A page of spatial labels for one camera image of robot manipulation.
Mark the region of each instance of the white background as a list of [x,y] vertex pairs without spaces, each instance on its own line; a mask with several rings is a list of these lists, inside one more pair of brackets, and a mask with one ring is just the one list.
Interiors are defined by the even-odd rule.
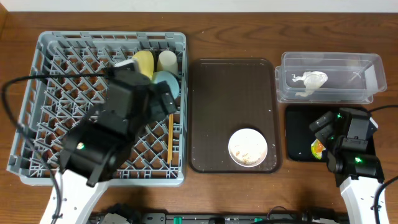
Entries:
[[0,0],[8,11],[398,12],[398,0]]

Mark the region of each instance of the yellow cup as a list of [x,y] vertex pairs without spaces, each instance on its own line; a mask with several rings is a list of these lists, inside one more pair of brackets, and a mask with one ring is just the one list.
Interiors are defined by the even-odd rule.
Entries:
[[152,80],[155,64],[152,53],[148,50],[141,50],[134,54],[132,58],[137,60],[141,73]]

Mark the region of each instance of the gray dish rack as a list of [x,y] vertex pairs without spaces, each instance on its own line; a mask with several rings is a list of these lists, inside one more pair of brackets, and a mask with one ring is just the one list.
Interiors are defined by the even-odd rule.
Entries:
[[[172,130],[172,163],[167,164],[169,122],[165,118],[146,126],[146,133],[132,148],[129,160],[114,173],[111,185],[179,186],[185,178],[188,96],[187,45],[182,33],[43,32],[36,45],[30,75],[103,73],[104,68],[129,59],[140,50],[150,50],[156,57],[163,50],[171,50],[177,56],[181,89]],[[103,77],[27,82],[19,121],[53,172],[58,168],[61,139],[93,105],[104,103],[107,89],[107,80]],[[52,184],[49,171],[18,132],[14,136],[7,170],[28,185]]]

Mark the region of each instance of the wooden tabletop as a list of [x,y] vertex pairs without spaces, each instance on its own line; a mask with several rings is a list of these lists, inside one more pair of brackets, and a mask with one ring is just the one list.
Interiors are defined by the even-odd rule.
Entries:
[[[189,61],[198,58],[266,58],[280,65],[286,51],[363,52],[379,54],[387,91],[377,94],[367,109],[398,103],[398,14],[317,13],[9,13],[0,38],[0,84],[29,74],[39,34],[46,30],[175,31],[187,36]],[[17,114],[25,83],[10,89]],[[284,108],[279,104],[282,168],[272,175],[197,174],[187,167],[177,188],[110,188],[96,211],[115,203],[172,213],[266,213],[281,205],[289,210],[307,206],[346,211],[334,176],[319,163],[287,159]],[[398,174],[397,110],[378,111],[374,119],[376,153],[384,175]],[[38,223],[50,187],[31,187],[5,171],[14,127],[0,110],[0,223]],[[398,184],[386,190],[390,223],[398,223]]]

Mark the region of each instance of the brown tray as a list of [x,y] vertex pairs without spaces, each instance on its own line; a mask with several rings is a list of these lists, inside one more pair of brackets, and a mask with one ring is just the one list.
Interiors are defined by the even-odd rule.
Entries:
[[[188,89],[189,164],[197,172],[273,173],[282,164],[274,69],[264,59],[201,59],[190,72]],[[268,153],[256,167],[242,167],[228,152],[231,135],[259,131]]]

